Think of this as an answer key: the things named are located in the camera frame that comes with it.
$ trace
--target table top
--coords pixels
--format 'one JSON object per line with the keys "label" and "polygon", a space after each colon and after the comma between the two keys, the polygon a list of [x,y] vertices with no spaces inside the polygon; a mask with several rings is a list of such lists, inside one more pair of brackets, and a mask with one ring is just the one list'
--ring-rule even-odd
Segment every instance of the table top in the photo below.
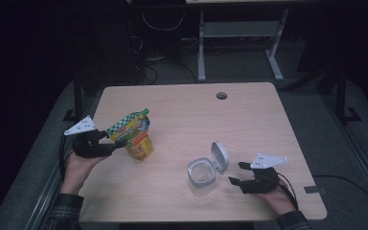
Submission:
{"label": "table top", "polygon": [[[227,94],[226,100],[217,98]],[[108,87],[94,116],[105,130],[130,112],[149,109],[149,138],[154,151],[143,161],[117,149],[84,183],[80,221],[254,221],[275,214],[254,195],[244,195],[228,176],[249,180],[252,172],[238,162],[252,162],[258,153],[286,157],[274,167],[287,177],[307,219],[327,215],[287,114],[271,83],[216,83]],[[216,188],[196,196],[190,189],[190,162],[211,155],[220,141],[229,167],[217,173]]]}

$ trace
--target open container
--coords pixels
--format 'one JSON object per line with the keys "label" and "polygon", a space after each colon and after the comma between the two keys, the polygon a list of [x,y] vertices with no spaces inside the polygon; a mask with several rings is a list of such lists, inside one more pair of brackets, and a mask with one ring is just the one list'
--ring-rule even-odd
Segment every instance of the open container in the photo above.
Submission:
{"label": "open container", "polygon": [[213,161],[206,157],[192,161],[188,166],[188,177],[190,187],[196,196],[202,196],[211,193],[216,187],[218,169],[220,174],[228,168],[229,157],[226,150],[219,141],[212,143],[211,154]]}

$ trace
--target person's right hand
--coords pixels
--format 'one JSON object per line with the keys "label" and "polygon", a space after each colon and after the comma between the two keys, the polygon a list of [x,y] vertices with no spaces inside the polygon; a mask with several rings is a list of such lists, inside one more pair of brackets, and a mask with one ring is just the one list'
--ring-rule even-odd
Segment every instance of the person's right hand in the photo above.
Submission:
{"label": "person's right hand", "polygon": [[[284,180],[280,179],[279,183],[287,187],[287,184]],[[289,200],[288,195],[279,186],[267,194],[256,194],[256,196],[265,200],[271,209],[273,209],[273,211],[279,216],[296,211],[294,205],[291,203],[291,200]]]}

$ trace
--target clear lid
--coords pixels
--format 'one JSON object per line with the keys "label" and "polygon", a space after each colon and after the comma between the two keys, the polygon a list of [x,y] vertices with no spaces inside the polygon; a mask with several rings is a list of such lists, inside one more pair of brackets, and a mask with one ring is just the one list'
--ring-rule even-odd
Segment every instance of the clear lid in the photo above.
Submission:
{"label": "clear lid", "polygon": [[223,174],[229,166],[229,157],[226,153],[226,150],[223,148],[223,145],[219,142],[213,142],[211,146],[211,153],[214,157],[214,166],[218,168],[219,173]]}

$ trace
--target plaid sleeve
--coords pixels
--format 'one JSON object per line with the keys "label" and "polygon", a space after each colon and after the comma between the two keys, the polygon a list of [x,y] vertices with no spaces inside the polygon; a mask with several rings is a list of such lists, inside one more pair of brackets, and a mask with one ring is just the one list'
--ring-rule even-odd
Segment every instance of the plaid sleeve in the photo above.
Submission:
{"label": "plaid sleeve", "polygon": [[282,230],[309,230],[312,229],[310,223],[300,211],[289,212],[277,218]]}
{"label": "plaid sleeve", "polygon": [[83,197],[59,194],[46,221],[46,230],[80,230],[79,218]]}

